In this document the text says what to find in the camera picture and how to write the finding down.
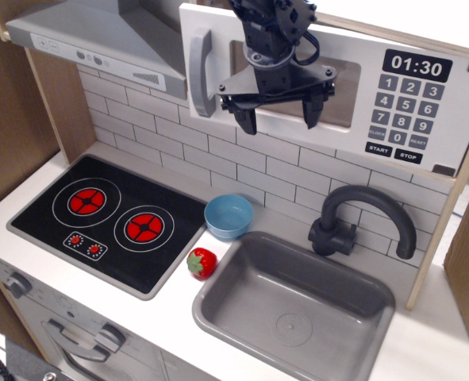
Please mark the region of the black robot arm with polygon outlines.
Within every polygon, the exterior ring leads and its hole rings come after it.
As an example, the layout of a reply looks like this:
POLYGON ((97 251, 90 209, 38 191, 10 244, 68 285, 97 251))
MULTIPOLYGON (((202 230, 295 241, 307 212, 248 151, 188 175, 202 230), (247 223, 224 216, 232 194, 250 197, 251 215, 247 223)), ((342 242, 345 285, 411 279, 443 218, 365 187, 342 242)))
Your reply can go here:
POLYGON ((248 66, 223 80, 221 108, 234 115, 245 133, 255 135, 256 108, 300 101, 308 128, 317 125, 324 103, 335 93, 336 69, 309 69, 321 47, 309 26, 317 6, 309 1, 230 1, 244 30, 248 66))

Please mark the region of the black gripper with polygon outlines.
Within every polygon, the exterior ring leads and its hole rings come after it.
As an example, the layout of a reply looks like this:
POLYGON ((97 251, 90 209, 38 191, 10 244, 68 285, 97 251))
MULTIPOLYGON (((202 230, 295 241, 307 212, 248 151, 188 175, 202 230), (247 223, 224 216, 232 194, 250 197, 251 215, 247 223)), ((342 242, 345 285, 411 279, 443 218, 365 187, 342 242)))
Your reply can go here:
POLYGON ((334 95, 334 67, 299 64, 293 56, 276 61, 256 52, 247 52, 245 59, 247 66, 222 80, 217 90, 222 107, 245 133, 257 134, 256 108, 284 102, 300 101, 307 128, 317 125, 324 103, 334 95))

